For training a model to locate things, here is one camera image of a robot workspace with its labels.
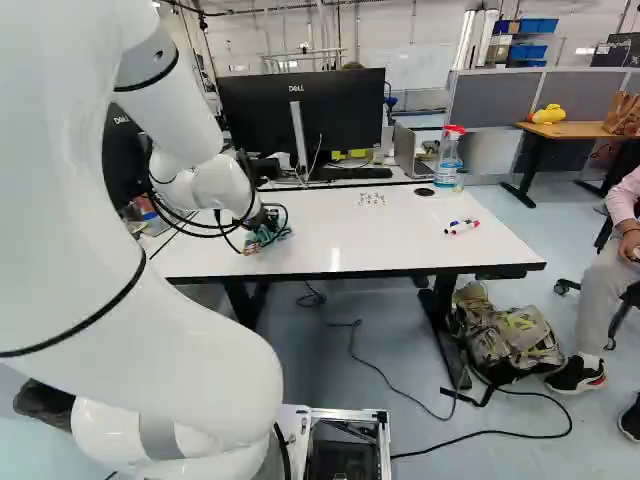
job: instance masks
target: office chair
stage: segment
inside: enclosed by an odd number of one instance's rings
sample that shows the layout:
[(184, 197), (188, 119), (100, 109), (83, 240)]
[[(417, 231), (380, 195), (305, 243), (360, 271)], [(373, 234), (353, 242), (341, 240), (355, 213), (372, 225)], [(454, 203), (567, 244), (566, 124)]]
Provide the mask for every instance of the office chair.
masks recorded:
[[(640, 213), (640, 202), (635, 205), (636, 217), (638, 216), (638, 213)], [(607, 217), (600, 229), (600, 233), (598, 233), (598, 236), (596, 237), (595, 243), (593, 244), (593, 246), (598, 250), (598, 253), (600, 253), (604, 245), (607, 243), (607, 240), (609, 240), (612, 231), (613, 221), (611, 220), (611, 217)], [(553, 286), (553, 291), (561, 297), (564, 297), (570, 289), (580, 290), (580, 287), (579, 283), (572, 282), (565, 278), (560, 278)], [(629, 313), (629, 310), (631, 310), (631, 307), (640, 308), (640, 282), (630, 285), (620, 296), (620, 300), (622, 300), (622, 303), (620, 304), (620, 307), (618, 307), (616, 313), (614, 313), (611, 318), (611, 323), (609, 324), (609, 333), (607, 335), (609, 337), (609, 342), (607, 346), (604, 347), (605, 350), (611, 351), (616, 349), (616, 333), (618, 333), (618, 330)]]

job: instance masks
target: black sneaker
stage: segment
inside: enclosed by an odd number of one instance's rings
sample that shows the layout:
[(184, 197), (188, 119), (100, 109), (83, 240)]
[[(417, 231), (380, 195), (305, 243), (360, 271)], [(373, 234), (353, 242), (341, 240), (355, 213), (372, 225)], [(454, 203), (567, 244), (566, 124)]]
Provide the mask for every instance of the black sneaker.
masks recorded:
[(629, 440), (640, 443), (640, 393), (636, 393), (636, 403), (620, 414), (618, 427)]
[(584, 368), (584, 359), (580, 355), (574, 355), (562, 370), (549, 375), (544, 383), (549, 390), (562, 395), (577, 395), (604, 388), (607, 384), (604, 360), (600, 359), (598, 370), (594, 370)]

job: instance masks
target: computer monitor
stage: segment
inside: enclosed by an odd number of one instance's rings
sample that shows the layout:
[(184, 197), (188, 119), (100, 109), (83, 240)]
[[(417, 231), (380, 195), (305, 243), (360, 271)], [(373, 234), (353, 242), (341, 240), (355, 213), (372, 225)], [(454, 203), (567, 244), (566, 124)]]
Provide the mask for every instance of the computer monitor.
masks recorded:
[(142, 129), (119, 105), (109, 105), (102, 138), (102, 174), (116, 210), (148, 190), (149, 148)]
[(345, 151), (380, 144), (384, 79), (384, 68), (233, 76), (219, 78), (218, 90), (233, 144), (247, 152), (295, 155), (290, 102), (299, 101), (312, 158), (317, 148)]

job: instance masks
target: blue storage bin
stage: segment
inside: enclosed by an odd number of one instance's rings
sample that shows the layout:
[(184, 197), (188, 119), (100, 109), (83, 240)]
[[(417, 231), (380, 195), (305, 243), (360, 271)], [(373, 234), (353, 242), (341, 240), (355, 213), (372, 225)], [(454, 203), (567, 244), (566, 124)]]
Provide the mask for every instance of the blue storage bin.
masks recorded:
[(526, 60), (529, 54), (528, 45), (513, 45), (509, 49), (509, 58), (513, 60)]
[(526, 60), (522, 64), (523, 67), (546, 67), (546, 60)]
[(520, 20), (520, 31), (518, 33), (538, 33), (539, 25), (539, 18), (523, 18)]
[(538, 24), (538, 32), (553, 33), (556, 31), (557, 26), (558, 26), (557, 18), (543, 18), (540, 20), (540, 23)]
[(527, 52), (527, 58), (542, 58), (546, 52), (546, 45), (531, 45)]
[(509, 32), (509, 22), (510, 20), (498, 20), (493, 24), (493, 34), (500, 35), (503, 33)]

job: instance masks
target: cubicle partition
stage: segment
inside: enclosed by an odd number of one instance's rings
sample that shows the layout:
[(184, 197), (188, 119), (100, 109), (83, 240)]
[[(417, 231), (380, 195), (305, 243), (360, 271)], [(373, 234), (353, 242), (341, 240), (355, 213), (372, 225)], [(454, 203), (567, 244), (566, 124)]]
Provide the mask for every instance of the cubicle partition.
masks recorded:
[[(631, 68), (518, 68), (453, 72), (445, 123), (464, 126), (460, 155), (474, 178), (494, 181), (520, 173), (529, 161), (526, 141), (516, 122), (529, 113), (558, 103), (567, 120), (604, 120), (616, 91), (640, 93), (640, 72)], [(571, 172), (576, 178), (593, 141), (571, 142), (540, 165), (542, 172)], [(493, 183), (483, 179), (481, 183)]]

